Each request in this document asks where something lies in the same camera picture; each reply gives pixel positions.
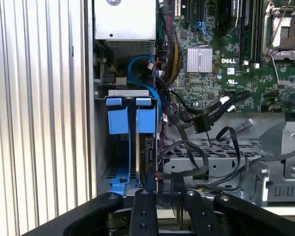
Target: circuit board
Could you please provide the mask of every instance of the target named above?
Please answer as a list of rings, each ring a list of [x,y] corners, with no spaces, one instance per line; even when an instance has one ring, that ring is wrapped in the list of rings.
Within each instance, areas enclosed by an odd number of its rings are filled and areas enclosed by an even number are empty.
[[[214,0],[204,0],[203,19],[206,29],[194,30],[191,25],[186,25],[184,15],[176,17],[176,31],[183,52],[183,67],[179,76],[172,85],[173,90],[179,93],[191,106],[202,109],[223,95],[232,95],[237,92],[249,90],[252,96],[236,105],[237,112],[284,112],[295,111],[295,106],[279,103],[280,101],[295,101],[295,61],[280,60],[275,65],[264,60],[260,54],[260,68],[251,65],[242,65],[239,62],[239,53],[242,50],[243,37],[248,54],[250,45],[253,45],[252,26],[243,32],[238,25],[226,36],[218,36],[216,26],[217,10]],[[248,12],[254,10],[254,3],[246,6]],[[269,1],[263,2],[266,9]],[[274,0],[276,7],[284,8],[288,0]],[[295,0],[289,4],[289,8],[295,7]],[[255,20],[252,14],[246,16],[247,25],[253,25]],[[187,50],[190,47],[208,45],[213,48],[213,70],[211,73],[188,74],[186,72]]]

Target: mounting hole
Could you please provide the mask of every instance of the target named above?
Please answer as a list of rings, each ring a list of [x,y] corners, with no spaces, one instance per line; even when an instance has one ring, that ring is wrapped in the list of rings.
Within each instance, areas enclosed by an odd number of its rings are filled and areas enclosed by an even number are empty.
[[[147,228],[148,228],[148,226],[145,223],[140,225],[141,230],[146,230]]]

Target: chip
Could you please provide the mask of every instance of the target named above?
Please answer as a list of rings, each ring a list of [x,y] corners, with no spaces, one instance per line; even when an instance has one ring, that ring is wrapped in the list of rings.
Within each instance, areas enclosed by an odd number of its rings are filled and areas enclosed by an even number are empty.
[[[207,99],[208,100],[213,100],[214,99],[214,93],[213,92],[207,93]]]
[[[187,39],[188,38],[188,33],[187,32],[181,32],[180,33],[180,39]]]

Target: blue cable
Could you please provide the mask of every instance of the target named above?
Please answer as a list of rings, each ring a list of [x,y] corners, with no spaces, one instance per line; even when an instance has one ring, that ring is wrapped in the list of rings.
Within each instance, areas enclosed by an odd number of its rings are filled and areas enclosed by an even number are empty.
[[[155,64],[155,60],[154,58],[150,57],[150,56],[139,56],[139,57],[136,57],[134,58],[130,63],[129,63],[129,66],[128,66],[128,76],[129,76],[129,80],[134,83],[135,85],[137,86],[142,86],[142,87],[145,87],[147,88],[150,93],[152,94],[152,97],[153,98],[156,98],[157,99],[157,104],[158,104],[158,119],[161,120],[162,119],[162,103],[161,103],[161,99],[157,93],[157,91],[152,88],[151,86],[148,86],[144,83],[142,83],[141,81],[137,80],[136,77],[134,76],[133,72],[132,72],[132,67],[133,67],[133,64],[137,61],[137,60],[140,60],[140,59],[150,59],[152,61],[153,64]]]

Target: cable bundle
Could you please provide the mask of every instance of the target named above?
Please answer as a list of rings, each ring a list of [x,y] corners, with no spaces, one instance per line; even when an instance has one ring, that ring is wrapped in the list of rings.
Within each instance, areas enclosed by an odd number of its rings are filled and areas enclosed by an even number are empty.
[[[169,85],[175,81],[182,67],[182,51],[175,31],[173,18],[165,6],[162,6],[159,10],[158,26],[159,38],[163,39],[163,34],[165,34],[167,39],[167,65],[162,78]]]

